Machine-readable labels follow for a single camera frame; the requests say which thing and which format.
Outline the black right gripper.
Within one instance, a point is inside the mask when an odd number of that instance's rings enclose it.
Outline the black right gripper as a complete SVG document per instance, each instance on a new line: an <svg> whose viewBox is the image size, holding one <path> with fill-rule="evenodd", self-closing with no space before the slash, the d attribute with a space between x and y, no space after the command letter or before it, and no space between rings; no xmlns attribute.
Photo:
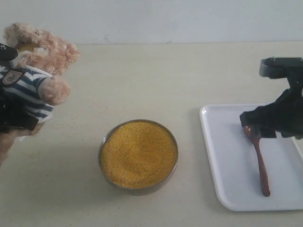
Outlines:
<svg viewBox="0 0 303 227"><path fill-rule="evenodd" d="M276 114L280 111L281 132L276 130ZM303 139L303 88L292 87L285 91L282 97L276 101L261 105L252 111L244 111L240 114L242 128L250 128L251 137L254 139L275 139L277 134L283 137L295 137Z"/></svg>

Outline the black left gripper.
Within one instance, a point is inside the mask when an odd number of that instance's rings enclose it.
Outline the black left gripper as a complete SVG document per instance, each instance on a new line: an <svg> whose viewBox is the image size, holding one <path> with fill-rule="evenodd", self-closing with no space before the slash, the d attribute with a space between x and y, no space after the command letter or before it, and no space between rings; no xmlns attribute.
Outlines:
<svg viewBox="0 0 303 227"><path fill-rule="evenodd" d="M0 43L0 61L9 62L18 57L17 49ZM38 119L25 113L24 92L19 82L25 72L22 70L0 68L0 131L33 131Z"/></svg>

